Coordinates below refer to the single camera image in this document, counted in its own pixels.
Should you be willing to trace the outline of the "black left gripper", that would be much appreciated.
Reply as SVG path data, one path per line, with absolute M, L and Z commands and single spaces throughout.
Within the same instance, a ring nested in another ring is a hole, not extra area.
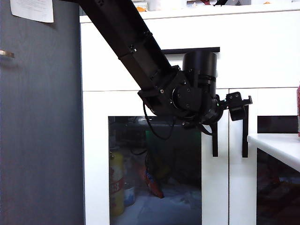
M 210 118 L 210 123 L 218 122 L 222 115 L 223 111 L 228 109 L 229 105 L 242 105 L 242 107 L 233 108 L 230 110 L 230 116 L 232 121 L 243 120 L 248 113 L 248 106 L 252 104 L 251 96 L 248 96 L 248 99 L 242 99 L 239 92 L 229 93 L 226 95 L 226 99 L 220 100 L 219 95 L 217 94 L 213 99 L 213 114 Z

